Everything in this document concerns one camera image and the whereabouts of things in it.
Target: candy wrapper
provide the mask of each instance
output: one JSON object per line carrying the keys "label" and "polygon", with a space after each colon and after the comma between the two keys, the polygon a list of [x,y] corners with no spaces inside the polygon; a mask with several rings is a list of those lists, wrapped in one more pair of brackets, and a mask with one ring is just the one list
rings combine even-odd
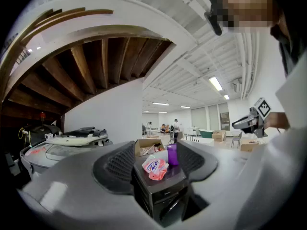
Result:
{"label": "candy wrapper", "polygon": [[162,180],[165,175],[168,163],[163,159],[155,159],[154,156],[149,156],[142,164],[146,172],[149,173],[149,178],[155,181]]}

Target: purple cup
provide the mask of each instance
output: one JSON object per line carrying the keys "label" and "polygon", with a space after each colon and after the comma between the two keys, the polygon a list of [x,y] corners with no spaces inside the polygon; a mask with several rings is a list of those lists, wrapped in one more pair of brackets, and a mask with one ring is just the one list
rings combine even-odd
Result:
{"label": "purple cup", "polygon": [[171,165],[178,165],[177,160],[177,144],[169,144],[167,146],[168,163]]}

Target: textured black pad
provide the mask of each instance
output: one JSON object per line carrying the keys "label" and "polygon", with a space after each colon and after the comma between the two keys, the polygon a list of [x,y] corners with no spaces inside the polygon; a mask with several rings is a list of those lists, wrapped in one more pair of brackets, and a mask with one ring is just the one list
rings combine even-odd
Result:
{"label": "textured black pad", "polygon": [[203,181],[218,165],[213,155],[181,140],[177,143],[177,159],[189,182]]}
{"label": "textured black pad", "polygon": [[132,195],[130,182],[134,162],[132,141],[97,159],[93,165],[94,178],[112,193]]}

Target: person's hand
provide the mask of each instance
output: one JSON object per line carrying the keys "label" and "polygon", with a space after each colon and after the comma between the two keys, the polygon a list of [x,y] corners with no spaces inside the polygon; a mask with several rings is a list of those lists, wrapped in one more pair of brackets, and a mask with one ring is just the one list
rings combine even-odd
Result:
{"label": "person's hand", "polygon": [[282,129],[290,128],[286,114],[271,112],[264,120],[264,129],[267,129],[269,127]]}

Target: chair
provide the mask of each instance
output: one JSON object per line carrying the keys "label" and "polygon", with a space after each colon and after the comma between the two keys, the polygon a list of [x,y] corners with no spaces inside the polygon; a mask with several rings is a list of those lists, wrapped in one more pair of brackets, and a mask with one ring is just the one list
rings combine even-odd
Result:
{"label": "chair", "polygon": [[233,144],[235,143],[235,141],[238,141],[238,147],[237,147],[237,148],[240,147],[240,141],[241,141],[241,138],[242,138],[242,133],[243,133],[243,131],[241,131],[241,133],[240,133],[239,136],[233,137],[232,143],[231,143],[231,147],[233,146]]}

